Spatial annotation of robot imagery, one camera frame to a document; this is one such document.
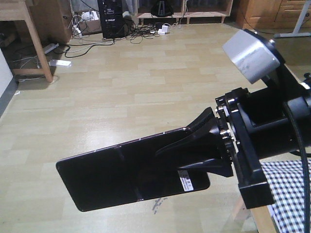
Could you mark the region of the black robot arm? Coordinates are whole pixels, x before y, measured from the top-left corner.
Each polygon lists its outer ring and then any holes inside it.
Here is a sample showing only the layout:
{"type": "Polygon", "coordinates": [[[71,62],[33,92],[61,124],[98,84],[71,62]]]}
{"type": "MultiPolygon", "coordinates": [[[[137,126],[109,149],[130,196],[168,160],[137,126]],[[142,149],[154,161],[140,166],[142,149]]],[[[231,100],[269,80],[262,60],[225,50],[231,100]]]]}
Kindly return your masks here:
{"type": "Polygon", "coordinates": [[[190,135],[159,149],[155,160],[167,170],[202,171],[238,177],[248,209],[274,202],[260,160],[311,144],[311,92],[285,66],[271,41],[260,36],[226,54],[249,62],[250,73],[266,84],[237,88],[216,99],[188,125],[190,135]]]}

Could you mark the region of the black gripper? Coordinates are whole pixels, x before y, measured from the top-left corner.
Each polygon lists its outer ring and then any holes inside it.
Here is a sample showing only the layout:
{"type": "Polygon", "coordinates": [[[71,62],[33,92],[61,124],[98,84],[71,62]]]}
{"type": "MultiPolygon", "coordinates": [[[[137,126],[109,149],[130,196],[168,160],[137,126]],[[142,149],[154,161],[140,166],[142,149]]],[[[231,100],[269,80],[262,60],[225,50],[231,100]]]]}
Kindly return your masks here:
{"type": "Polygon", "coordinates": [[[223,140],[219,134],[214,134],[218,131],[218,122],[212,108],[208,107],[187,126],[191,134],[156,151],[155,161],[165,170],[232,177],[226,146],[244,204],[247,209],[253,209],[273,204],[275,200],[242,118],[241,101],[248,94],[246,88],[237,88],[215,99],[220,124],[229,131],[223,140]]]}

